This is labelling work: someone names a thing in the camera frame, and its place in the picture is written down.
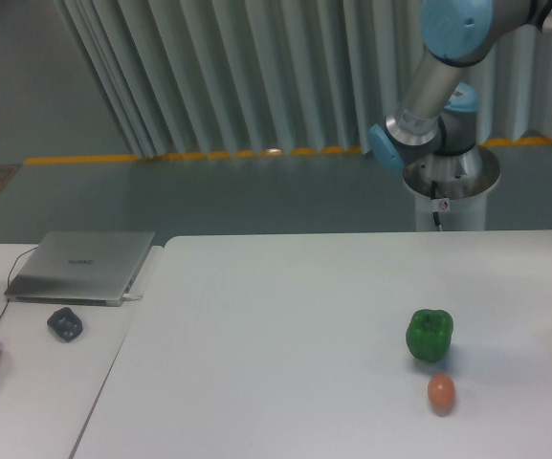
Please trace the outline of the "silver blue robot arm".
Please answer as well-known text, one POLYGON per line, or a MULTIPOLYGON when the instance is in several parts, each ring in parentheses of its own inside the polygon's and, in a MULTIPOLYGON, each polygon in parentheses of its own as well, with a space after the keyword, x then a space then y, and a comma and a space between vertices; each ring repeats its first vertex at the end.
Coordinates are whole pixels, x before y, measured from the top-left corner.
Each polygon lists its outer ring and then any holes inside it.
POLYGON ((552 1, 425 1, 423 57, 406 95, 368 131, 374 157, 395 172, 426 155, 458 156, 475 147, 476 100, 451 100, 467 69, 507 33, 532 25, 552 34, 552 1))

